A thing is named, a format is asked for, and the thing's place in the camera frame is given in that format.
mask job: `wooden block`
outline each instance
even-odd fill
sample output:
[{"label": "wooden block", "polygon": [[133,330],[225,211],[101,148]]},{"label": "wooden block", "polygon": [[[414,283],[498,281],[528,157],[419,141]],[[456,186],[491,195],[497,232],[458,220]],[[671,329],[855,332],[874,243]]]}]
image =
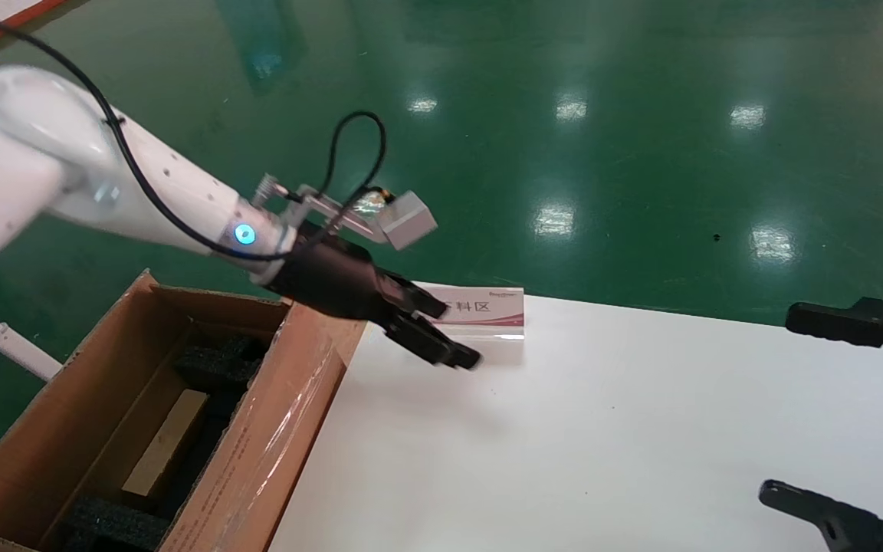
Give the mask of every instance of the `wooden block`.
[{"label": "wooden block", "polygon": [[158,499],[158,493],[165,487],[172,465],[179,460],[181,450],[196,434],[200,412],[206,401],[206,393],[192,389],[182,391],[125,485],[122,485],[123,491],[149,500]]}]

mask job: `robotic arm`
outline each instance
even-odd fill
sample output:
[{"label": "robotic arm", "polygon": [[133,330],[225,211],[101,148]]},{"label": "robotic arm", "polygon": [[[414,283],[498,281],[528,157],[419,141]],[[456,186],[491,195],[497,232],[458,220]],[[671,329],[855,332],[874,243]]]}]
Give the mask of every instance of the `robotic arm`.
[{"label": "robotic arm", "polygon": [[[390,198],[371,220],[341,211],[308,186],[288,192],[270,177],[246,202],[138,123],[115,114],[138,168],[172,213],[223,251],[274,259],[222,255],[179,229],[141,189],[94,98],[34,67],[0,67],[0,249],[45,210],[81,226],[220,256],[274,293],[332,317],[377,323],[429,363],[469,370],[479,363],[476,350],[451,342],[424,317],[440,317],[445,304],[379,269],[366,249],[336,235],[346,227],[397,249],[410,245],[435,229],[413,192]],[[274,195],[290,200],[281,214],[263,209]],[[312,210],[332,221],[332,232],[305,220]]]}]

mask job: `white tabletop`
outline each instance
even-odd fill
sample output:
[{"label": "white tabletop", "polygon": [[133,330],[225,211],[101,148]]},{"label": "white tabletop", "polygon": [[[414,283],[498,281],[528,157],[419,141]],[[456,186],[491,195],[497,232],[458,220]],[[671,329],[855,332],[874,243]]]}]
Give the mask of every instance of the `white tabletop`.
[{"label": "white tabletop", "polygon": [[369,331],[272,551],[825,551],[777,478],[883,517],[883,350],[527,297],[519,360]]}]

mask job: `white pipe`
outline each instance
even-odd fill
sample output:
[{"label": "white pipe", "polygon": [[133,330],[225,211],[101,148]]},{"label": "white pipe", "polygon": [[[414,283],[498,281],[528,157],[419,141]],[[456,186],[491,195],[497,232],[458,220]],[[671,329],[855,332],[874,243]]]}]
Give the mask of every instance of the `white pipe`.
[{"label": "white pipe", "polygon": [[63,367],[63,364],[18,335],[4,322],[0,322],[0,353],[46,381],[51,380]]}]

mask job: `blue led light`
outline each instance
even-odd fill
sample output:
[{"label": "blue led light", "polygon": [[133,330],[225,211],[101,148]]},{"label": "blue led light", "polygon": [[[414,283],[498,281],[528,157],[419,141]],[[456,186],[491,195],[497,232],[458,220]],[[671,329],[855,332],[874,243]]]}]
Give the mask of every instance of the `blue led light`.
[{"label": "blue led light", "polygon": [[234,229],[234,237],[243,245],[251,245],[257,238],[254,234],[254,229],[249,224],[238,225],[238,227]]}]

